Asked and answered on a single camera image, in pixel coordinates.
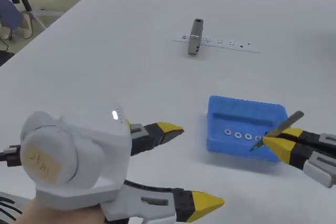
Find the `white robotic hand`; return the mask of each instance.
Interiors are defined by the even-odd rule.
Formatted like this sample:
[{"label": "white robotic hand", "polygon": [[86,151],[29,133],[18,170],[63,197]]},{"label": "white robotic hand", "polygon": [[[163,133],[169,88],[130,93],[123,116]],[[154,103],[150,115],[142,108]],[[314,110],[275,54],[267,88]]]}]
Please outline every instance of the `white robotic hand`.
[{"label": "white robotic hand", "polygon": [[140,185],[126,180],[132,155],[150,151],[183,133],[171,123],[130,124],[120,106],[98,104],[56,120],[35,112],[24,124],[21,146],[0,153],[7,166],[22,165],[35,182],[39,204],[72,210],[100,205],[107,223],[193,222],[222,206],[207,193]]}]

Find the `power outlet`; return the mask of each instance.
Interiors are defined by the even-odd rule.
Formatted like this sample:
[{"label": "power outlet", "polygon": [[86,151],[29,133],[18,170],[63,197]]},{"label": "power outlet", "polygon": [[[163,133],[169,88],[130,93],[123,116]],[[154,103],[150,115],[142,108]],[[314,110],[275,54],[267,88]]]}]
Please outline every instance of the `power outlet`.
[{"label": "power outlet", "polygon": [[[174,39],[175,41],[180,42],[189,42],[189,35],[179,34]],[[212,37],[202,37],[201,45],[210,46],[210,47],[222,47],[232,50],[247,51],[247,52],[259,52],[258,47],[251,42],[241,42],[233,39],[221,39],[221,38],[212,38]]]}]

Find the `led light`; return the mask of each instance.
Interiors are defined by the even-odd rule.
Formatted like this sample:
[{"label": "led light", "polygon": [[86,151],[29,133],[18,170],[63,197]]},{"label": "led light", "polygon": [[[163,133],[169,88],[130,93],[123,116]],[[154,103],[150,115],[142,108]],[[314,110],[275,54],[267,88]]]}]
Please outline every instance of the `led light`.
[{"label": "led light", "polygon": [[112,116],[113,119],[118,120],[118,113],[115,110],[112,111]]}]

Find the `table surface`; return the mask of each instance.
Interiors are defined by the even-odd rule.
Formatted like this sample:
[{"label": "table surface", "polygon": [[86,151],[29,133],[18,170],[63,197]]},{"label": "table surface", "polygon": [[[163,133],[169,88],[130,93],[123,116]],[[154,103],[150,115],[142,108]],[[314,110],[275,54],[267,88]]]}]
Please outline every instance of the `table surface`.
[{"label": "table surface", "polygon": [[[206,150],[208,98],[279,103],[298,127],[335,132],[336,0],[82,0],[0,68],[0,148],[19,142],[36,110],[53,116],[117,99],[132,123],[168,121],[185,133],[131,158],[128,179],[223,197],[198,223],[328,223],[335,189],[284,164]],[[173,42],[204,19],[204,35],[252,41],[259,54]],[[6,193],[34,196],[19,168]]]}]

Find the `blue tray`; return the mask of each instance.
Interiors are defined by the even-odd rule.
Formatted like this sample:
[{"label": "blue tray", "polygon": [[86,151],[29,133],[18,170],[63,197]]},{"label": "blue tray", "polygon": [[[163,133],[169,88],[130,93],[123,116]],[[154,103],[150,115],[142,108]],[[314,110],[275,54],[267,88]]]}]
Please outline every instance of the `blue tray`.
[{"label": "blue tray", "polygon": [[279,161],[266,146],[249,150],[267,131],[288,118],[283,106],[211,96],[207,118],[209,151]]}]

